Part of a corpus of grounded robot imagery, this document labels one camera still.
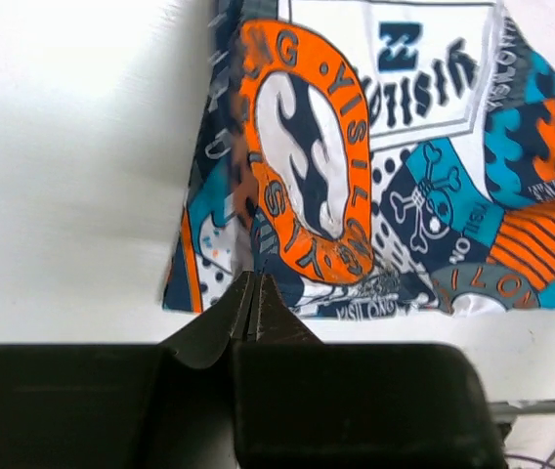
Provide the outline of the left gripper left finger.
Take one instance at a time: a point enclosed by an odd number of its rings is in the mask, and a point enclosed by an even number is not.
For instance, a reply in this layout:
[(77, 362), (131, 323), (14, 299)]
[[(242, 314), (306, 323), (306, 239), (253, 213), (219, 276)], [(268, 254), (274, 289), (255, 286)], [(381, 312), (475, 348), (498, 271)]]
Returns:
[(227, 372), (254, 276), (156, 344), (0, 344), (0, 468), (234, 468)]

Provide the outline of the colourful patterned shorts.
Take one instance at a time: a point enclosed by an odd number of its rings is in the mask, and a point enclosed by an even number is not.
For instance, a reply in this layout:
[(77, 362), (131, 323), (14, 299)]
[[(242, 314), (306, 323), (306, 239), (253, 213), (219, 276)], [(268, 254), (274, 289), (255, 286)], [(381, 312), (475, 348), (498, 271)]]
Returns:
[(499, 1), (217, 1), (162, 306), (555, 310), (555, 69)]

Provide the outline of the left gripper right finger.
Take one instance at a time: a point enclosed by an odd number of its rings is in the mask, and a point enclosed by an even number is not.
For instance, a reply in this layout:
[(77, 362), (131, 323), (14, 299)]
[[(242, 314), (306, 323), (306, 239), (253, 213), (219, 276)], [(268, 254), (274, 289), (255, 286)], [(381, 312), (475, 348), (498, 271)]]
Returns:
[(256, 277), (232, 342), (243, 468), (502, 468), (480, 378), (437, 343), (327, 344)]

